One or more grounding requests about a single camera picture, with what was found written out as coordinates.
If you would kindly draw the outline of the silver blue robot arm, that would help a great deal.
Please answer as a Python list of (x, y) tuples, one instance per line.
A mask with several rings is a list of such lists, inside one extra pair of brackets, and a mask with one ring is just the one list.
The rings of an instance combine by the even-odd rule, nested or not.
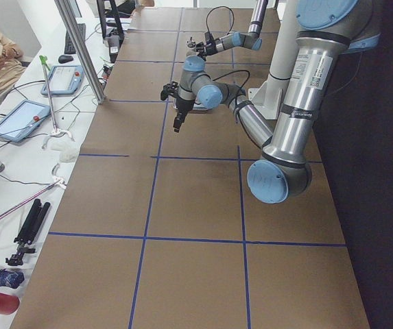
[[(191, 46), (190, 41), (188, 41), (187, 46), (191, 48), (196, 53), (196, 55), (201, 57), (203, 60), (206, 60), (207, 56), (212, 56), (216, 53), (220, 53), (235, 47), (242, 47), (246, 49), (251, 49), (253, 51), (258, 51), (261, 48), (262, 44), (260, 33), (263, 27), (267, 4), (268, 0), (256, 1), (250, 20), (250, 25), (246, 33), (232, 31), (235, 22), (235, 15), (230, 7), (221, 5), (210, 9), (209, 13), (206, 15), (207, 31), (204, 34), (205, 41), (199, 42), (194, 46)], [(209, 15), (212, 11), (220, 8), (226, 8), (230, 11), (232, 16), (232, 23), (230, 25), (230, 29), (228, 30), (227, 35), (222, 36), (221, 38), (214, 38), (209, 29)]]
[(203, 42), (189, 41), (179, 82), (164, 85), (160, 97), (175, 99), (174, 129), (179, 130), (196, 103), (213, 109), (228, 106), (261, 159), (247, 174), (252, 194), (276, 204), (301, 194), (312, 174), (304, 155), (337, 59), (367, 51), (381, 35), (382, 1), (288, 1), (270, 72), (258, 89), (212, 80), (205, 70), (208, 56), (235, 47), (258, 50), (266, 1), (254, 6), (248, 31), (228, 32)]

